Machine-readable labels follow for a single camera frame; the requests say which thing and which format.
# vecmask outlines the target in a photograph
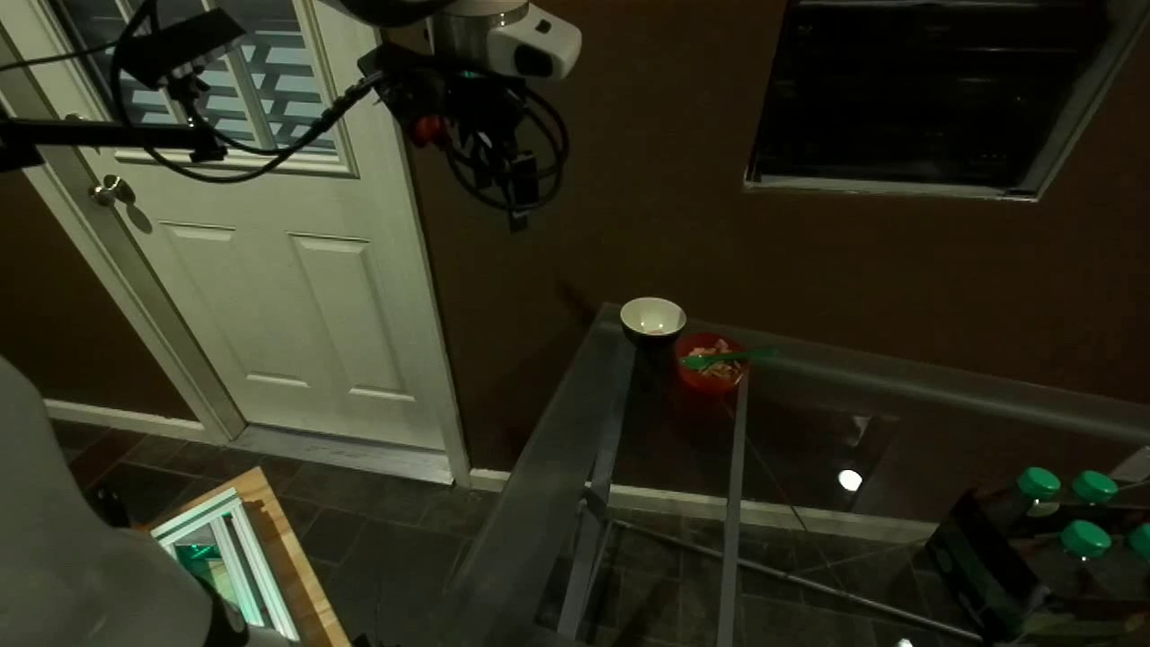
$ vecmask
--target white door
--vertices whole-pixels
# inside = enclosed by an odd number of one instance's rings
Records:
[[[132,10],[129,0],[14,2],[0,20],[23,58],[110,38]],[[158,0],[167,20],[208,2]],[[370,30],[322,2],[214,2],[248,38],[204,71],[208,117],[244,143],[296,140],[375,47]],[[105,62],[37,70],[56,115],[109,117],[95,71]],[[141,123],[173,123],[167,97],[141,85],[127,97]],[[137,206],[115,213],[250,423],[446,451],[446,349],[403,140],[377,102],[238,186],[185,181],[141,151],[86,151],[86,161],[132,186]]]

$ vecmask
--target red bowl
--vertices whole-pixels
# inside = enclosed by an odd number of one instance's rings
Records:
[[[739,352],[739,349],[745,345],[724,334],[683,334],[676,340],[676,373],[690,393],[728,397],[745,386],[749,362],[726,362],[726,370],[692,370],[692,368],[683,368],[683,360],[690,352]]]

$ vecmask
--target brown wall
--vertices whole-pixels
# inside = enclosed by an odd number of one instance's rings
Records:
[[[782,0],[549,0],[585,30],[549,97],[574,153],[537,230],[418,153],[476,465],[507,469],[589,309],[692,316],[1150,399],[1150,42],[1042,206],[745,193]]]
[[[42,397],[191,417],[23,174],[0,174],[0,355]]]

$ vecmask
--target glass table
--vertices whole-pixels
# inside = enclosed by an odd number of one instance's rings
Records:
[[[978,642],[918,552],[955,497],[1028,465],[1144,470],[1137,403],[692,327],[775,360],[728,399],[692,397],[604,307],[419,642]],[[673,616],[604,618],[630,588],[617,552],[665,545],[703,561]]]

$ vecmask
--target small light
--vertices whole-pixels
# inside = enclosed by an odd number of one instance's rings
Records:
[[[863,489],[863,475],[858,470],[837,470],[837,487],[846,494],[858,494]]]

